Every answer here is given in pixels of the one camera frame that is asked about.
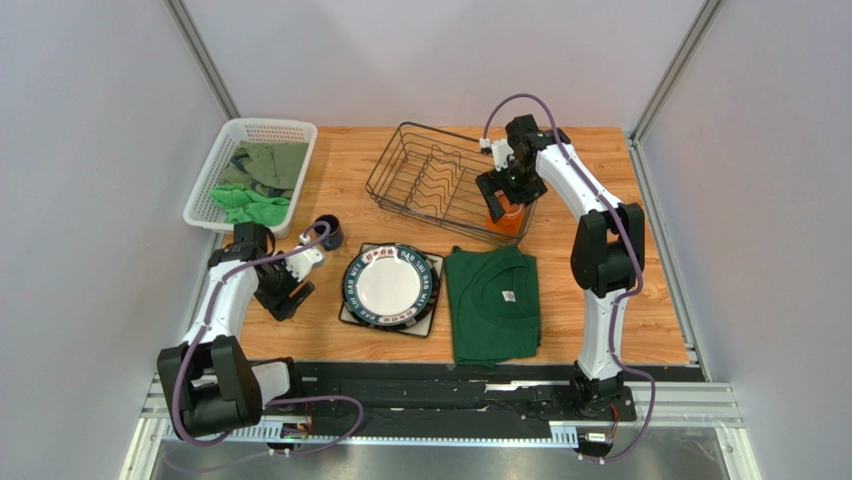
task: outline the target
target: metal frame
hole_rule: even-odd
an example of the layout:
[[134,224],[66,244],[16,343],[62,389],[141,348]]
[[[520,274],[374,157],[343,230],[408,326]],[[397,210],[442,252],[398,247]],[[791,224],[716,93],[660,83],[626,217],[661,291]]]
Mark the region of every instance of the metal frame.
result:
[[712,372],[705,368],[701,362],[701,342],[696,337],[695,328],[693,328],[691,308],[689,297],[681,288],[681,273],[677,259],[674,255],[671,242],[669,242],[668,231],[663,220],[660,206],[657,203],[656,190],[648,175],[648,168],[645,163],[645,157],[642,151],[641,144],[636,140],[626,138],[630,161],[633,163],[633,171],[636,173],[636,180],[639,183],[639,192],[642,195],[642,201],[645,205],[645,212],[648,214],[648,224],[651,227],[651,232],[654,235],[654,242],[657,246],[657,252],[660,255],[660,262],[665,273],[666,285],[669,289],[669,297],[672,299],[672,305],[675,309],[680,331],[683,335],[684,347],[689,356],[690,363],[701,366],[701,371],[707,380],[712,381]]
[[[172,13],[175,23],[178,24],[223,112],[229,118],[238,117],[239,112],[228,94],[224,82],[204,46],[183,0],[164,0],[164,3]],[[682,277],[679,266],[672,250],[671,242],[668,239],[665,219],[656,202],[655,190],[642,150],[642,141],[646,138],[666,99],[677,84],[689,60],[709,30],[713,19],[723,4],[724,0],[706,0],[704,2],[688,34],[680,45],[677,54],[672,59],[659,86],[646,106],[636,128],[631,133],[625,134],[625,137],[642,198],[649,215],[652,232],[666,273],[669,292],[684,336],[684,344],[690,358],[690,366],[696,367],[696,364],[698,364],[697,366],[702,368],[705,378],[708,379],[708,382],[658,382],[657,403],[654,409],[654,416],[651,420],[651,427],[715,429],[719,443],[723,447],[724,461],[730,478],[734,480],[759,479],[760,472],[757,469],[752,454],[748,435],[743,425],[733,390],[727,383],[710,382],[709,380],[712,380],[712,373],[707,371],[701,362],[701,339],[696,336],[696,329],[692,325],[689,298],[686,292],[680,287]],[[222,238],[219,235],[211,239],[210,251],[221,240]],[[199,280],[197,288],[199,295],[193,305],[193,312],[197,308],[201,297],[203,280],[204,272],[202,272]],[[191,321],[191,318],[192,315],[188,316],[187,324]],[[547,384],[546,381],[525,381],[524,383]],[[647,413],[648,402],[650,400],[650,386],[646,382],[628,382],[628,385],[633,390],[637,415],[639,416],[636,424],[639,424]],[[276,426],[280,427],[281,422],[282,417],[264,417],[263,423],[259,427],[246,429],[246,432],[235,435],[235,441],[264,442],[269,432],[274,432]],[[572,432],[576,435],[576,428],[600,427],[601,425],[602,422],[550,422],[553,438],[536,439],[534,441],[509,440],[508,442],[501,442],[499,439],[480,441],[474,439],[375,439],[354,437],[348,443],[370,445],[480,445],[568,448],[570,446],[568,444],[574,438]],[[173,438],[173,434],[171,433],[169,424],[169,414],[166,409],[159,380],[155,378],[148,392],[148,397],[146,398],[133,442],[128,450],[120,478],[133,480],[147,479],[157,461],[157,452],[160,443],[170,438]],[[322,442],[328,440],[316,438],[312,441]]]
[[698,10],[698,15],[693,20],[692,26],[689,27],[689,31],[680,44],[677,53],[675,53],[666,73],[663,74],[663,79],[657,86],[657,90],[654,91],[651,100],[645,107],[645,111],[639,117],[639,122],[630,135],[631,140],[641,141],[648,135],[651,125],[653,125],[654,120],[656,120],[657,115],[660,113],[675,85],[677,85],[678,80],[680,80],[684,69],[689,64],[698,45],[701,44],[701,40],[707,34],[710,25],[713,23],[724,3],[725,0],[705,0],[701,9]]
[[207,84],[210,85],[210,90],[213,92],[213,96],[216,97],[216,102],[219,103],[222,113],[225,114],[228,120],[239,118],[240,111],[237,110],[234,99],[228,93],[225,81],[216,68],[216,64],[213,63],[213,59],[210,57],[210,53],[201,39],[201,34],[198,32],[198,28],[195,26],[195,22],[192,20],[192,15],[189,14],[186,4],[183,3],[183,0],[163,0],[163,3],[169,9],[169,13],[172,15],[172,19],[174,19],[175,24],[178,26],[181,35],[183,35],[189,51],[192,52],[192,56],[198,62],[198,67],[207,80]]

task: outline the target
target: green t-shirt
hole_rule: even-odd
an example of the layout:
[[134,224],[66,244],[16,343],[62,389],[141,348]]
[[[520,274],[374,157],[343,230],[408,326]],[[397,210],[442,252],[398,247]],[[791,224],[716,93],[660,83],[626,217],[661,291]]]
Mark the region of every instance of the green t-shirt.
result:
[[242,141],[222,171],[219,184],[240,184],[270,198],[293,198],[307,153],[307,143]]
[[534,357],[541,338],[535,257],[517,247],[454,251],[447,292],[457,364],[494,366]]

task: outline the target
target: white wall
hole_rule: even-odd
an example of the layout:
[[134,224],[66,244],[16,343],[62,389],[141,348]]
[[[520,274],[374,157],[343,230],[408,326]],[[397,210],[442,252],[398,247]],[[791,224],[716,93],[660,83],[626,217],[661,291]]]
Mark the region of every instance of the white wall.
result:
[[160,1],[3,2],[0,31],[0,478],[116,478],[224,117]]
[[852,4],[727,2],[645,143],[767,479],[849,478]]
[[186,3],[242,116],[479,125],[527,91],[632,128],[702,0]]

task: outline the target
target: orange cup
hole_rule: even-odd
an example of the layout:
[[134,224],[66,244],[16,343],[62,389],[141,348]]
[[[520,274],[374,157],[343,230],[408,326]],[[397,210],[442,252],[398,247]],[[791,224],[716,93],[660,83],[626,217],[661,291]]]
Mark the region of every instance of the orange cup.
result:
[[503,191],[496,193],[497,200],[506,212],[498,222],[491,221],[491,215],[485,214],[485,228],[506,235],[517,235],[521,231],[521,223],[524,221],[526,206],[509,202]]

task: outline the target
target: cable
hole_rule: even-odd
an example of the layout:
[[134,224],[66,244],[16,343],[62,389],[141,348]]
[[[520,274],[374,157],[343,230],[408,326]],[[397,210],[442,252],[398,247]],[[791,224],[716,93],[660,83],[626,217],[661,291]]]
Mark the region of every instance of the cable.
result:
[[612,410],[612,427],[610,427],[609,430],[610,435],[612,435],[612,441],[615,442],[615,434],[618,433],[618,421],[620,418],[618,415],[618,409],[615,408],[614,403],[610,403],[609,408]]
[[322,402],[325,400],[342,400],[344,402],[349,402],[358,407],[358,418],[355,420],[355,424],[352,425],[352,428],[346,431],[343,435],[335,438],[334,440],[323,444],[320,447],[311,449],[311,450],[293,450],[290,452],[290,455],[310,455],[312,453],[319,453],[323,450],[328,450],[329,448],[337,445],[338,443],[346,440],[351,437],[358,427],[361,426],[361,422],[364,421],[364,405],[361,404],[356,398],[349,397],[347,395],[320,395],[318,397],[305,397],[305,398],[283,398],[280,400],[271,400],[266,404],[268,407],[273,407],[276,405],[291,405],[294,403],[309,403],[309,402]]
[[172,463],[171,460],[169,460],[168,454],[163,456],[163,463],[166,464],[167,467],[169,467],[172,470],[175,470],[177,472],[202,474],[202,473],[218,472],[220,470],[225,470],[227,468],[231,468],[231,467],[235,467],[237,465],[241,465],[241,464],[249,462],[251,460],[255,460],[255,459],[258,459],[258,458],[262,458],[262,457],[268,457],[272,452],[282,454],[282,455],[288,455],[288,456],[300,456],[300,455],[311,455],[313,453],[322,452],[323,450],[328,450],[329,448],[331,448],[331,447],[339,444],[340,442],[346,440],[347,438],[351,437],[352,434],[355,433],[355,431],[358,430],[358,428],[364,422],[364,405],[362,405],[361,402],[359,402],[356,398],[350,397],[350,396],[347,396],[347,395],[321,395],[321,396],[316,396],[316,397],[304,397],[304,398],[285,398],[285,399],[279,399],[279,400],[273,399],[273,400],[270,400],[269,403],[266,404],[267,407],[274,407],[274,406],[278,406],[278,405],[292,405],[292,404],[299,404],[299,403],[313,403],[313,402],[335,401],[335,400],[341,400],[341,401],[344,401],[344,402],[349,402],[349,403],[355,405],[356,407],[358,407],[358,418],[355,420],[355,424],[353,424],[352,427],[349,430],[347,430],[343,435],[341,435],[341,436],[335,438],[334,440],[332,440],[328,443],[325,443],[322,446],[319,446],[317,448],[314,448],[314,449],[311,449],[311,450],[282,449],[282,450],[258,452],[258,453],[253,453],[251,455],[247,455],[243,458],[239,458],[239,459],[234,460],[232,462],[224,463],[222,465],[216,465],[214,467],[198,468],[198,469],[179,467],[179,466],[175,465],[174,463]]
[[192,342],[189,344],[189,348],[186,350],[186,353],[184,354],[183,359],[180,362],[180,368],[178,369],[177,379],[175,380],[174,392],[172,392],[172,406],[170,413],[172,415],[172,424],[175,427],[175,433],[177,433],[178,438],[196,447],[212,447],[213,445],[216,445],[228,438],[228,435],[231,434],[231,432],[225,432],[214,438],[213,440],[198,440],[186,431],[186,428],[183,426],[183,418],[180,414],[180,397],[183,389],[179,388],[179,385],[183,385],[183,381],[186,378],[186,371],[189,368],[189,361],[192,358],[192,355],[195,353],[195,349],[198,348],[198,344],[201,343],[201,339],[204,337],[204,334],[210,327],[210,322],[213,318],[213,310],[216,307],[216,300],[219,298],[219,292],[222,290],[222,287],[225,285],[228,279],[247,268],[255,267],[257,265],[263,265],[266,263],[279,262],[287,257],[302,253],[305,250],[311,249],[314,246],[318,245],[320,242],[325,240],[325,238],[328,237],[328,234],[331,232],[331,225],[329,225],[328,222],[314,222],[311,226],[308,227],[307,230],[305,230],[303,235],[308,236],[311,230],[313,230],[317,226],[325,226],[325,231],[316,239],[308,242],[307,245],[303,245],[298,248],[294,248],[289,252],[273,255],[271,257],[265,257],[258,260],[252,260],[250,262],[241,263],[240,265],[237,265],[231,270],[228,270],[225,275],[222,275],[222,280],[219,281],[219,283],[217,283],[213,287],[213,291],[210,293],[210,301],[207,302],[207,310],[204,312],[204,325],[207,328],[199,328],[198,333],[195,335],[195,338],[193,338]]
[[[577,163],[574,162],[574,160],[571,158],[571,155],[568,154],[568,150],[566,150],[565,145],[562,144],[562,139],[556,133],[556,121],[553,119],[553,113],[540,98],[530,93],[516,93],[515,95],[511,95],[499,104],[497,104],[497,106],[494,108],[494,111],[492,111],[491,115],[488,116],[488,121],[485,122],[485,128],[482,132],[482,138],[484,140],[488,139],[488,129],[491,126],[491,121],[494,119],[494,115],[497,114],[497,111],[500,110],[503,105],[509,103],[512,100],[515,100],[516,98],[529,98],[530,100],[535,101],[541,106],[541,108],[544,110],[544,113],[547,114],[547,119],[550,121],[550,128],[553,131],[553,138],[554,140],[556,140],[556,146],[559,148],[559,151],[562,153],[562,156],[565,157],[565,160],[568,162],[571,168],[573,168],[574,171],[577,172],[577,175],[580,177],[580,179],[583,180],[583,183],[585,183],[586,186],[589,187],[592,192],[594,192],[595,197],[603,204],[604,207],[606,207],[607,211],[612,216],[612,219],[615,221],[615,227],[618,229],[618,234],[621,236],[621,241],[624,243],[625,250],[627,250],[627,256],[630,257],[630,263],[633,265],[633,270],[636,272],[636,288],[634,288],[633,290],[626,291],[621,295],[618,295],[617,297],[615,297],[615,301],[613,302],[612,315],[610,316],[609,320],[608,346],[609,353],[612,356],[612,360],[615,362],[616,365],[618,365],[625,372],[638,375],[648,380],[648,382],[651,384],[651,399],[648,403],[648,413],[645,415],[645,421],[642,423],[642,428],[639,430],[639,435],[636,437],[635,440],[633,440],[632,443],[630,443],[630,445],[627,446],[627,448],[624,449],[623,452],[612,457],[608,457],[606,459],[606,461],[614,462],[630,455],[630,453],[633,452],[633,450],[639,444],[639,441],[642,440],[642,437],[645,436],[645,432],[648,430],[648,425],[651,423],[651,415],[654,413],[654,403],[657,398],[657,384],[654,381],[654,377],[651,376],[649,373],[643,372],[642,370],[637,370],[635,368],[628,367],[621,361],[620,358],[618,358],[618,355],[616,355],[615,353],[615,320],[618,316],[618,308],[623,300],[630,298],[634,295],[638,295],[639,292],[642,291],[642,288],[645,285],[644,278],[642,277],[642,267],[639,265],[639,259],[636,257],[636,251],[633,249],[633,244],[631,244],[627,240],[627,229],[624,228],[624,223],[621,221],[621,217],[619,217],[617,212],[615,211],[615,207],[609,202],[609,200],[605,196],[603,196],[604,190],[598,189],[595,186],[594,182],[592,182],[592,179],[589,178],[588,175],[586,175],[583,169],[580,168]],[[603,457],[587,456],[584,458],[596,464],[604,463]]]

